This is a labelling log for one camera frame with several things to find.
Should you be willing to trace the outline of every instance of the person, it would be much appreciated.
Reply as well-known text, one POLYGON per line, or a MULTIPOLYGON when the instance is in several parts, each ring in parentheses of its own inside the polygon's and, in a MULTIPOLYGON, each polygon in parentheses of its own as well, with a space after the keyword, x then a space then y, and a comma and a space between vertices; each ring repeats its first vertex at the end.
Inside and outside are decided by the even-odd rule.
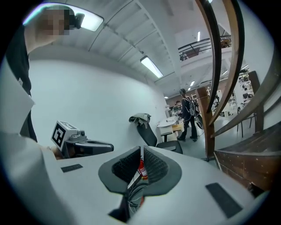
MULTIPOLYGON (((46 7, 34 16, 26 25, 18 28, 6 51, 7 62, 20 85, 31 96, 29 79, 29 53, 38 47, 57 40, 60 35, 74 28, 74 11, 63 5, 46 7)), ((20 134, 37 142, 37 137, 29 112, 20 134)), ((49 148, 57 159, 61 152, 56 147, 49 148)))
POLYGON ((185 140, 185 136, 187 134, 187 128, 189 127, 189 122, 191 123, 191 139, 195 142, 197 141, 197 130, 196 130, 196 126, 195 126, 195 120, 194 120, 194 116, 192 116, 190 114, 190 102, 191 102, 191 98, 189 96, 186 96, 186 91, 185 89, 181 89, 180 90, 180 94, 183 97, 181 104, 182 104, 182 109, 183 109, 183 116, 182 118, 184 119, 184 132, 181 134, 180 137, 178 137, 177 139, 179 141, 184 141, 185 140))

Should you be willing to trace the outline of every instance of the fluorescent light fixture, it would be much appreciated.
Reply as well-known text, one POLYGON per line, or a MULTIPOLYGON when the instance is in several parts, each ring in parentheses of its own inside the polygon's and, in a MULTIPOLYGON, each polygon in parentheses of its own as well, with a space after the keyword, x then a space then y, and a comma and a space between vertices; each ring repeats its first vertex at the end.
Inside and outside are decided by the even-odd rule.
MULTIPOLYGON (((228 70, 227 70, 227 71, 228 71, 228 70)), ((225 74, 227 71, 225 71, 223 74, 225 74)), ((222 75, 223 75, 223 74, 222 74, 222 75)))
POLYGON ((74 11, 74 14, 77 13, 82 13, 85 15, 83 22, 81 24, 81 27, 87 29, 87 30, 91 30, 91 31, 96 31, 99 26, 101 25, 101 23, 103 22, 103 18, 95 15, 92 12, 89 12, 87 10, 84 9, 80 9, 78 7, 72 6, 72 5, 67 5, 67 4, 59 4, 59 3, 43 3, 40 4, 39 6, 37 6, 29 15, 28 17, 24 20, 23 24, 28 23, 33 17, 35 17, 38 13, 40 13, 42 11, 42 9, 46 8, 46 7, 50 7, 50 6, 54 6, 54 5, 64 5, 67 6, 69 8, 71 8, 74 11))
POLYGON ((244 66, 242 69, 245 69, 248 65, 244 66))
POLYGON ((198 32, 198 35, 197 35, 197 41, 200 41, 200 31, 198 32))
POLYGON ((157 68, 157 66, 150 60, 150 58, 146 55, 140 59, 140 62, 144 64, 151 72, 153 72, 158 78, 162 77, 163 74, 157 68))

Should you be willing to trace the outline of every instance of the white wall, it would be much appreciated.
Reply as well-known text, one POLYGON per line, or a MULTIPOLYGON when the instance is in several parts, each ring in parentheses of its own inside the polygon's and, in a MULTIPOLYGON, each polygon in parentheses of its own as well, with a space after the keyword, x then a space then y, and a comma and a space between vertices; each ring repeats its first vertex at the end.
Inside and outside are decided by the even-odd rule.
POLYGON ((50 140, 56 120, 85 130, 89 139, 112 143, 117 151, 145 145, 134 124, 135 113, 149 113, 150 125, 166 117, 165 99, 152 81, 145 84, 120 73, 77 62, 30 61, 32 123, 41 145, 50 140))
POLYGON ((214 0, 211 2, 211 6, 213 8, 214 14, 216 16, 217 23, 229 34, 231 34, 230 31, 230 25, 228 21, 227 12, 225 10, 224 4, 222 0, 214 0))
MULTIPOLYGON (((239 5, 241 7, 245 26, 244 59, 249 65, 249 68, 256 71, 261 84, 271 64, 274 41, 255 14, 241 1, 239 1, 239 5)), ((274 104, 280 95, 281 85, 279 85, 271 98, 265 103, 264 111, 274 104)), ((264 118, 264 129, 281 121, 280 110, 281 106, 279 105, 264 118)))
POLYGON ((199 31, 200 31, 200 40, 210 37, 205 24, 204 24, 204 26, 194 27, 194 28, 183 30, 179 33, 176 33, 175 37, 176 37, 176 42, 177 42, 178 48, 197 41, 199 31))

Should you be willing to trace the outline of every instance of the office chair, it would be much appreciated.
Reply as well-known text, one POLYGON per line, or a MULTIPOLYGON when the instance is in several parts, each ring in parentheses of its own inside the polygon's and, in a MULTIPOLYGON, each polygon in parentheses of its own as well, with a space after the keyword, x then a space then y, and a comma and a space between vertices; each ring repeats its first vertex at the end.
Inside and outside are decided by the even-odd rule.
POLYGON ((157 144, 157 138, 154 135, 149 124, 147 124, 147 128, 145 128, 144 124, 139 124, 137 126, 137 131, 148 146, 166 149, 169 151, 177 152, 179 154, 183 153, 183 150, 181 149, 180 143, 178 141, 167 142, 167 135, 172 134, 172 132, 162 134, 161 136, 164 136, 164 142, 157 144))

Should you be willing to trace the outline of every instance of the wooden panel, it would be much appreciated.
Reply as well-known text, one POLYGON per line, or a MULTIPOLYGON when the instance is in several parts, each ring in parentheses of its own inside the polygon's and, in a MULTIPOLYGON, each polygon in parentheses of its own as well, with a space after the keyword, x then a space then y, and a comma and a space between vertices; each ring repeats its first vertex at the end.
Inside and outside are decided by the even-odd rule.
POLYGON ((225 105, 228 103, 230 96, 236 85, 239 72, 241 70, 243 55, 244 55, 244 45, 245 45, 245 34, 244 34, 244 22, 240 7, 237 0, 223 0, 225 6, 230 29, 231 29, 231 41, 232 41, 232 56, 231 65, 229 69, 229 75, 227 79, 227 85, 224 89, 223 96, 220 103, 210 120, 209 124, 213 124, 218 118, 225 105))
POLYGON ((242 184, 245 188, 248 188, 251 184, 250 181, 246 180, 245 178, 239 176, 238 174, 236 174, 235 172, 233 172, 232 170, 228 169, 227 167, 225 167, 224 165, 220 165, 221 169, 224 173, 226 173, 227 175, 229 175, 231 178, 233 178, 234 180, 238 181, 240 184, 242 184))
POLYGON ((216 21, 216 17, 212 6, 206 0, 195 0, 207 26, 210 41, 213 52, 213 77, 212 77, 212 87, 210 94, 209 106, 207 108, 207 113, 211 112, 213 102, 216 98, 216 91, 218 90, 220 82, 220 69, 221 69, 221 43, 220 43, 220 32, 216 21))
MULTIPOLYGON (((253 87, 253 92, 254 94, 256 94, 260 87, 260 84, 259 84, 259 78, 255 71, 249 72, 249 79, 253 87)), ((264 121, 263 105, 259 105, 259 107, 256 109, 255 132, 263 130, 263 121, 264 121)))
POLYGON ((219 149, 219 151, 226 152, 263 152, 267 149, 275 149, 281 147, 281 123, 277 123, 274 126, 267 128, 263 132, 259 132, 252 137, 241 141, 235 145, 219 149))
POLYGON ((279 83, 281 82, 281 63, 280 55, 278 49, 274 48, 272 61, 268 69, 267 75, 264 78, 262 84, 260 85, 257 93, 251 99, 251 101, 245 106, 240 113, 233 118, 227 125, 219 129, 213 137, 220 135, 229 129, 235 127, 237 124, 241 123, 245 118, 251 115, 256 109, 263 105, 264 102, 272 95, 279 83))
POLYGON ((216 157, 221 167, 225 166, 263 190, 271 188, 281 163, 281 156, 252 156, 216 151, 216 157))
POLYGON ((204 135, 205 135, 205 152, 207 157, 214 156, 215 150, 215 138, 211 138, 211 135, 215 132, 214 124, 208 126, 210 119, 212 118, 212 111, 207 113, 207 107, 209 103, 209 96, 205 87, 201 87, 195 90, 198 97, 197 101, 201 110, 204 135))

